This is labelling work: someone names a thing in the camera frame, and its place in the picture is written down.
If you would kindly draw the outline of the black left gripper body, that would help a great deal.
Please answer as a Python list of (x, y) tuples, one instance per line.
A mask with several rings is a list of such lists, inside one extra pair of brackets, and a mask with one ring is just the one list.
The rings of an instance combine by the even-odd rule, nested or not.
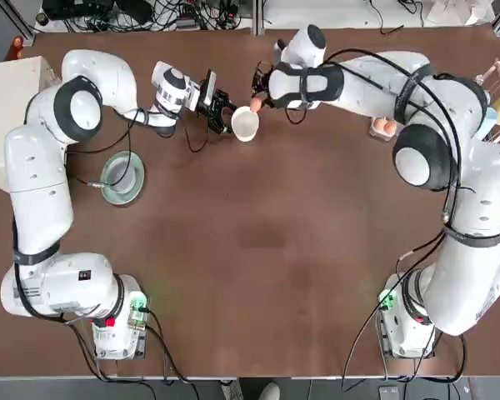
[(199, 84), (196, 111), (203, 116), (221, 116), (228, 107), (228, 95), (216, 88), (217, 74), (209, 69)]

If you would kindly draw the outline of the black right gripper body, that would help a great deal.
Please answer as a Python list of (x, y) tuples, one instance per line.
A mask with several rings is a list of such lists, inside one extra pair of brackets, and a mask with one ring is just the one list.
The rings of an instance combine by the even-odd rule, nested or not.
[(274, 66), (269, 62), (259, 61), (254, 69), (252, 77), (252, 88), (256, 88), (260, 93), (269, 94), (268, 84)]

